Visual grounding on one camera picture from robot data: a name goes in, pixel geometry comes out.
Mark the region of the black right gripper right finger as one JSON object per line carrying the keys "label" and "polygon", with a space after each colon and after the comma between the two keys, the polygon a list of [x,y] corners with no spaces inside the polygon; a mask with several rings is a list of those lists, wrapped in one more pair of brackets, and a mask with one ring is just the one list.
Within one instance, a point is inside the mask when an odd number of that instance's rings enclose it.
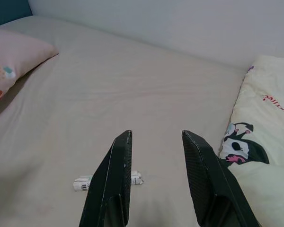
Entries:
{"label": "black right gripper right finger", "polygon": [[182,141],[199,226],[260,226],[235,176],[222,164],[206,140],[184,130]]}

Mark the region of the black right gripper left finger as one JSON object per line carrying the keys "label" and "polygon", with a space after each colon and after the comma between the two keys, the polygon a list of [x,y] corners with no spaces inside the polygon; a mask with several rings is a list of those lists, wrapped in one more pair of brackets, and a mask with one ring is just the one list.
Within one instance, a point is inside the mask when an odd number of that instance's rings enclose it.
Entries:
{"label": "black right gripper left finger", "polygon": [[129,220],[133,133],[116,137],[93,174],[80,227],[125,227]]}

